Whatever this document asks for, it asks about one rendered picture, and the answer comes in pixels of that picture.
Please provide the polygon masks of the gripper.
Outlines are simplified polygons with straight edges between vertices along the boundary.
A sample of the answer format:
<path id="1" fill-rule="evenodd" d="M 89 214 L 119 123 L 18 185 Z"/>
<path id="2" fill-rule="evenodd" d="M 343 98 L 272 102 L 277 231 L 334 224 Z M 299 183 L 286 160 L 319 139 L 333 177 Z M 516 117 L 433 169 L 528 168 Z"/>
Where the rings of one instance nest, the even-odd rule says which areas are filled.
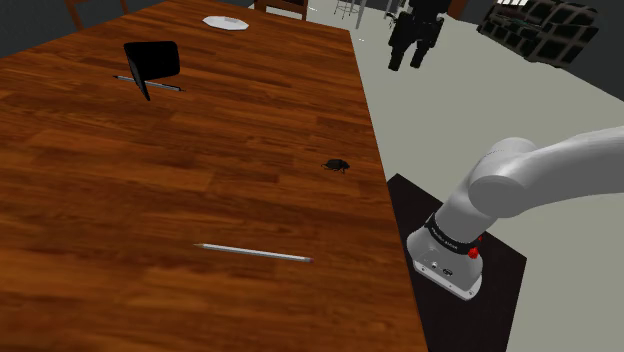
<path id="1" fill-rule="evenodd" d="M 416 24 L 420 23 L 410 66 L 421 66 L 425 55 L 437 42 L 443 26 L 438 15 L 448 11 L 449 0 L 408 0 L 408 5 L 408 12 L 401 12 L 398 16 L 388 42 L 392 47 L 388 68 L 393 71 L 399 70 L 405 51 L 415 41 Z"/>

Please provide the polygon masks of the grey metal stool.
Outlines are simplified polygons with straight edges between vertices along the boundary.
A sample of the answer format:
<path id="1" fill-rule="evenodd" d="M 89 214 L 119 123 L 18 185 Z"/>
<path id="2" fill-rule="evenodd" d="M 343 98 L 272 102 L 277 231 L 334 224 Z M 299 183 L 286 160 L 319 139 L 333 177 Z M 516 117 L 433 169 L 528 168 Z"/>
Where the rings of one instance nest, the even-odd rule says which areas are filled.
<path id="1" fill-rule="evenodd" d="M 341 11 L 342 17 L 345 17 L 346 14 L 356 14 L 357 19 L 355 28 L 359 29 L 367 1 L 368 0 L 337 0 L 334 13 L 337 14 Z"/>

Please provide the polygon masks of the dark lattice shelf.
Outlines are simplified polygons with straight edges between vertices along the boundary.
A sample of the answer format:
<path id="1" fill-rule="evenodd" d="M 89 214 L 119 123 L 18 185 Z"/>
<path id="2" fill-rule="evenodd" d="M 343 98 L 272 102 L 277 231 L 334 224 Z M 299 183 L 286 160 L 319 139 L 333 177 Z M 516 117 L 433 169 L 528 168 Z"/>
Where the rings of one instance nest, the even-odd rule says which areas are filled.
<path id="1" fill-rule="evenodd" d="M 598 11 L 564 0 L 498 0 L 477 32 L 528 62 L 568 67 L 598 33 Z"/>

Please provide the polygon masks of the brown wooden chair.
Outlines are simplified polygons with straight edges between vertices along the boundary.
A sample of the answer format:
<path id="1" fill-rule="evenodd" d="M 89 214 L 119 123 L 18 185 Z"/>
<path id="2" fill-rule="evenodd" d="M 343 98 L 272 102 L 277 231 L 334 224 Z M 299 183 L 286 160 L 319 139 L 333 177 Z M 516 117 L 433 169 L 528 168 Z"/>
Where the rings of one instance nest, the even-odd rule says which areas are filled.
<path id="1" fill-rule="evenodd" d="M 129 13 L 126 0 L 64 0 L 78 30 L 90 28 Z"/>
<path id="2" fill-rule="evenodd" d="M 268 7 L 298 13 L 307 20 L 308 0 L 254 0 L 255 10 L 265 12 Z"/>

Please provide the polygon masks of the white plate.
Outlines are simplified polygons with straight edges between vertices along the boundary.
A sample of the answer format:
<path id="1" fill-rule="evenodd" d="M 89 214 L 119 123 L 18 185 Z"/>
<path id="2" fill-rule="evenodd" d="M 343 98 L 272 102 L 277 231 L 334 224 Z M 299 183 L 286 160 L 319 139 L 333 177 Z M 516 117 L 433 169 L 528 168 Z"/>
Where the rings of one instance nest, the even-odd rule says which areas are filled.
<path id="1" fill-rule="evenodd" d="M 227 16 L 207 16 L 202 22 L 210 27 L 227 31 L 244 31 L 249 28 L 249 24 L 245 21 Z"/>

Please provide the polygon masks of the brown wooden table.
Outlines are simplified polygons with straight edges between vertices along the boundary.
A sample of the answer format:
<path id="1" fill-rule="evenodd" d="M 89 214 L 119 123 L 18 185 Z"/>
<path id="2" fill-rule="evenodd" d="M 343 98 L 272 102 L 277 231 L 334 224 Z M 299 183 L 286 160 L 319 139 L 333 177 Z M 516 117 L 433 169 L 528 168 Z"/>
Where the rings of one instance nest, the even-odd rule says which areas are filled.
<path id="1" fill-rule="evenodd" d="M 185 91 L 112 77 L 150 41 Z M 1 58 L 0 352 L 428 352 L 350 33 L 169 0 Z"/>

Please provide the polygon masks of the grey pen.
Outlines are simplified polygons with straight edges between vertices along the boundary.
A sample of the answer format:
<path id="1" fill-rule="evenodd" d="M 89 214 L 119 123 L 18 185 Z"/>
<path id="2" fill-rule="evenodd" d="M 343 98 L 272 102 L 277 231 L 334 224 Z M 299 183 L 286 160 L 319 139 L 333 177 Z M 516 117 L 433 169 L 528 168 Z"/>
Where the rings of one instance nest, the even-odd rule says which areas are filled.
<path id="1" fill-rule="evenodd" d="M 118 80 L 122 80 L 122 81 L 126 81 L 126 82 L 132 82 L 132 83 L 135 83 L 137 86 L 142 87 L 141 86 L 142 84 L 138 83 L 134 78 L 126 77 L 126 76 L 120 76 L 120 75 L 113 75 L 112 77 L 116 78 Z M 161 84 L 161 83 L 150 82 L 150 81 L 144 81 L 143 85 L 145 85 L 146 87 L 147 86 L 152 86 L 152 87 L 158 87 L 158 88 L 163 88 L 163 89 L 168 89 L 168 90 L 173 90 L 173 91 L 179 91 L 179 92 L 185 91 L 184 89 L 182 89 L 179 86 Z"/>

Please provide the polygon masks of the grey pencil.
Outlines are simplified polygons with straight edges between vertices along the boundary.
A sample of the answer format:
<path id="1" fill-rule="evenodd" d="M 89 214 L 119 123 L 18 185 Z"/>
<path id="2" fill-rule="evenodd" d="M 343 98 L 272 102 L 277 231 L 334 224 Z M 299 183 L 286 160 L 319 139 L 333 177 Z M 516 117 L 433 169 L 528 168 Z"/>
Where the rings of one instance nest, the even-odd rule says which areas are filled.
<path id="1" fill-rule="evenodd" d="M 313 258 L 305 257 L 305 256 L 297 256 L 297 255 L 253 250 L 253 249 L 245 249 L 245 248 L 223 246 L 223 245 L 215 245 L 215 244 L 207 244 L 207 243 L 193 244 L 193 246 L 201 248 L 201 249 L 205 249 L 205 250 L 214 250 L 214 251 L 220 251 L 220 252 L 261 256 L 261 257 L 267 257 L 267 258 L 283 259 L 283 260 L 305 262 L 305 263 L 313 263 L 315 261 Z"/>

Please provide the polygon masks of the black robot stand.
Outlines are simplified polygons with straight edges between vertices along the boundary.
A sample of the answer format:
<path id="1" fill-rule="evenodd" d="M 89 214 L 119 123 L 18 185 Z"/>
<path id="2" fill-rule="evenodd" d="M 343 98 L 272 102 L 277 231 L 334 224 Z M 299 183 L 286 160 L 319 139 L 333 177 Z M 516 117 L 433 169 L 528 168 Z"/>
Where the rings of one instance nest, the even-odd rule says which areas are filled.
<path id="1" fill-rule="evenodd" d="M 506 352 L 527 258 L 484 233 L 483 282 L 463 301 L 417 273 L 405 244 L 442 202 L 398 173 L 387 185 L 429 352 Z"/>

